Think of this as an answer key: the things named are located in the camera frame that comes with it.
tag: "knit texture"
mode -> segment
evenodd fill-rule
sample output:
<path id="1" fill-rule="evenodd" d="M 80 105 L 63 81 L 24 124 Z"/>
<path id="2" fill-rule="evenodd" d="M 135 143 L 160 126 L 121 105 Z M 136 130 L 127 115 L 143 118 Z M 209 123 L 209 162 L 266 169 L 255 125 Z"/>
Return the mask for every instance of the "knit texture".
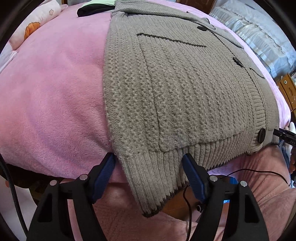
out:
<path id="1" fill-rule="evenodd" d="M 242 46 L 207 21 L 160 4 L 115 2 L 104 95 L 113 148 L 146 217 L 185 186 L 185 153 L 212 169 L 276 141 L 274 95 Z"/>

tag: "silver screw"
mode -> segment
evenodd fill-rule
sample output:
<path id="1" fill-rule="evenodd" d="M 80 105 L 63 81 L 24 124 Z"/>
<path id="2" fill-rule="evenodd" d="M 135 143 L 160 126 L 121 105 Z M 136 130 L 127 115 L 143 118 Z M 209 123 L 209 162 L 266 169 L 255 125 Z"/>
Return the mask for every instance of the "silver screw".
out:
<path id="1" fill-rule="evenodd" d="M 218 181 L 218 177 L 212 175 L 212 176 L 210 176 L 210 180 L 213 182 L 216 182 L 216 181 Z"/>
<path id="2" fill-rule="evenodd" d="M 240 184 L 243 186 L 243 187 L 246 187 L 248 186 L 247 182 L 246 181 L 241 181 Z"/>
<path id="3" fill-rule="evenodd" d="M 49 184 L 51 186 L 55 186 L 57 184 L 57 180 L 51 180 Z"/>
<path id="4" fill-rule="evenodd" d="M 202 207 L 201 207 L 200 205 L 197 205 L 197 206 L 196 206 L 196 210 L 197 210 L 198 212 L 201 213 L 201 211 L 202 211 Z"/>
<path id="5" fill-rule="evenodd" d="M 80 177 L 79 177 L 79 179 L 81 180 L 81 181 L 84 181 L 84 180 L 86 180 L 88 178 L 88 175 L 87 174 L 82 174 L 82 175 L 80 175 Z"/>

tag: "thin black wire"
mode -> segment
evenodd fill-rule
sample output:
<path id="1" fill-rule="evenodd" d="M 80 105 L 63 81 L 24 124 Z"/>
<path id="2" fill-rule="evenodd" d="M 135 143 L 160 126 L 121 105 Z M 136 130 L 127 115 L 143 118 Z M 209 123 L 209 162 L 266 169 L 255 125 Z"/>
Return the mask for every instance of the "thin black wire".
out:
<path id="1" fill-rule="evenodd" d="M 10 190 L 11 190 L 11 194 L 12 194 L 12 199 L 13 199 L 13 203 L 15 205 L 15 209 L 17 211 L 17 216 L 20 220 L 20 224 L 22 226 L 22 229 L 24 230 L 24 233 L 25 235 L 27 236 L 27 233 L 28 233 L 28 229 L 27 229 L 27 226 L 26 226 L 26 223 L 25 223 L 25 220 L 24 220 L 24 217 L 22 216 L 22 211 L 20 209 L 20 204 L 19 204 L 19 201 L 18 201 L 18 198 L 17 198 L 17 192 L 15 190 L 15 186 L 13 184 L 13 180 L 12 180 L 12 177 L 11 177 L 11 174 L 9 172 L 9 169 L 2 157 L 2 155 L 0 154 L 0 166 L 1 168 L 3 169 L 3 172 L 7 178 L 7 181 L 9 183 L 9 187 L 10 187 Z"/>
<path id="2" fill-rule="evenodd" d="M 223 179 L 223 178 L 225 178 L 225 177 L 228 177 L 228 176 L 230 176 L 230 175 L 232 175 L 232 174 L 234 174 L 234 173 L 236 173 L 236 172 L 245 171 L 245 170 L 246 170 L 246 171 L 252 171 L 252 172 L 259 172 L 259 173 L 272 173 L 272 174 L 275 174 L 275 175 L 280 176 L 280 177 L 286 182 L 286 184 L 288 184 L 288 182 L 286 181 L 286 179 L 285 179 L 281 174 L 279 174 L 279 173 L 277 173 L 277 172 L 272 172 L 272 171 L 257 171 L 257 170 L 252 170 L 252 169 L 248 169 L 248 168 L 243 168 L 243 169 L 236 170 L 236 171 L 234 171 L 234 172 L 228 174 L 227 176 L 222 177 L 221 179 Z"/>
<path id="3" fill-rule="evenodd" d="M 184 198 L 185 202 L 187 203 L 188 209 L 189 209 L 189 227 L 188 227 L 187 238 L 186 238 L 186 241 L 189 241 L 190 234 L 191 234 L 191 226 L 192 226 L 192 210 L 191 210 L 190 203 L 188 202 L 187 198 L 185 197 L 185 192 L 186 192 L 187 187 L 189 187 L 189 185 L 186 186 L 183 191 L 183 198 Z"/>

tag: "dark button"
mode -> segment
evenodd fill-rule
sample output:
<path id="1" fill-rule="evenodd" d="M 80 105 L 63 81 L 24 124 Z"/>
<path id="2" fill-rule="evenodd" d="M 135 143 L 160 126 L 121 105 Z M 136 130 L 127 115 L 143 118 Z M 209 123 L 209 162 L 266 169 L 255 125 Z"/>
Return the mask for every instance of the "dark button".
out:
<path id="1" fill-rule="evenodd" d="M 233 60 L 236 62 L 237 65 L 243 67 L 243 64 L 241 61 L 239 61 L 239 59 L 237 57 L 233 57 Z"/>
<path id="2" fill-rule="evenodd" d="M 258 142 L 260 144 L 262 144 L 265 139 L 265 133 L 266 133 L 265 128 L 261 128 L 260 131 L 258 132 Z"/>
<path id="3" fill-rule="evenodd" d="M 207 31 L 207 28 L 205 26 L 198 26 L 197 28 L 201 31 Z"/>

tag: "pink quilted bedspread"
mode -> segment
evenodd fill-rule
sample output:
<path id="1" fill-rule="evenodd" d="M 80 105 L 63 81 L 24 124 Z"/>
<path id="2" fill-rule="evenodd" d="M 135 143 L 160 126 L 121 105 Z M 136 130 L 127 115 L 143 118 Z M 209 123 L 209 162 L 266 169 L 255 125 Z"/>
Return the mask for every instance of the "pink quilted bedspread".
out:
<path id="1" fill-rule="evenodd" d="M 154 2 L 226 29 L 261 69 L 277 100 L 280 127 L 290 121 L 283 96 L 251 49 L 231 30 L 195 8 Z M 110 12 L 77 17 L 81 4 L 35 31 L 0 74 L 0 153 L 13 165 L 76 178 L 111 151 L 103 97 L 104 46 Z M 125 182 L 118 165 L 112 180 Z"/>

